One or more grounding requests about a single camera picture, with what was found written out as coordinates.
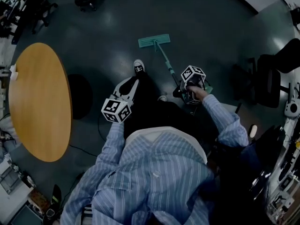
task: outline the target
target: black pants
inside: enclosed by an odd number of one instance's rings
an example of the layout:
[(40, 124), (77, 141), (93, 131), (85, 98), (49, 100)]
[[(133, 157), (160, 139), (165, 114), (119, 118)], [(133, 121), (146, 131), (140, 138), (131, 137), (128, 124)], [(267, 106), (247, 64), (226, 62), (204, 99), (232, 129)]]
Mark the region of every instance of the black pants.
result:
[(138, 74), (138, 79), (140, 83), (132, 106), (132, 116), (125, 120), (124, 138), (140, 129), (170, 126), (193, 136), (203, 145), (207, 136), (199, 120), (185, 113), (175, 103), (157, 101), (156, 87), (146, 73)]

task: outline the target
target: mop head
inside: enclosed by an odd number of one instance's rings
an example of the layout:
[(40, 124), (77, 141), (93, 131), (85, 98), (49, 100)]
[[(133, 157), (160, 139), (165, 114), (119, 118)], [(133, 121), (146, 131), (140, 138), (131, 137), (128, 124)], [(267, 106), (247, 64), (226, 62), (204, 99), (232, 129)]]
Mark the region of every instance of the mop head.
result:
[(154, 41), (156, 41), (158, 44), (170, 43), (170, 36), (169, 34), (163, 34), (158, 36), (141, 38), (138, 40), (139, 47), (142, 48), (142, 47), (153, 46)]

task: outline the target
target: sneaker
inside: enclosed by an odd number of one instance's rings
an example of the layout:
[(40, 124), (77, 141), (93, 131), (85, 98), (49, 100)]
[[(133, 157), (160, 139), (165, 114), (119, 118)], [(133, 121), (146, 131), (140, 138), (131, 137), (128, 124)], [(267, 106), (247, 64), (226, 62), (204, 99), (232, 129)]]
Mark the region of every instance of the sneaker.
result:
[(159, 98), (157, 99), (158, 101), (163, 101), (166, 102), (167, 101), (167, 97), (164, 95), (159, 96)]
[(135, 62), (133, 63), (133, 67), (135, 68), (135, 74), (145, 71), (145, 66), (142, 60), (139, 59), (135, 60)]

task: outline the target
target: blue striped shirt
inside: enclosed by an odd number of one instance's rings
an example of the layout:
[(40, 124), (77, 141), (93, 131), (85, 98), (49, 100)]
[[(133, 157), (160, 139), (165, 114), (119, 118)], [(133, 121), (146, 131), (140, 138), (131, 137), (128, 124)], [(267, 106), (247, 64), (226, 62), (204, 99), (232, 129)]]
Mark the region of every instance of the blue striped shirt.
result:
[[(248, 145), (238, 115), (229, 113), (213, 95), (203, 105), (219, 130), (220, 143)], [(214, 176), (195, 148), (163, 132), (154, 142), (137, 136), (124, 149), (123, 131), (123, 124), (112, 124), (102, 153), (73, 190), (60, 223), (74, 225), (91, 204), (95, 225), (140, 225), (152, 214), (162, 224), (209, 224), (208, 207), (198, 191)]]

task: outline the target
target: wooden table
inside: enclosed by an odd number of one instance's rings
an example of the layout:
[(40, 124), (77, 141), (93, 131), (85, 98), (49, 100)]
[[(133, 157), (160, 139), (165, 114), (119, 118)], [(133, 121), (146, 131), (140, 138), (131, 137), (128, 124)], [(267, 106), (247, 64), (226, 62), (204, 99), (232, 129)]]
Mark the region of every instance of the wooden table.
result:
[(16, 62), (19, 73), (9, 85), (9, 109), (26, 149), (45, 162), (58, 160), (69, 144), (72, 102), (60, 59), (46, 44), (27, 47)]

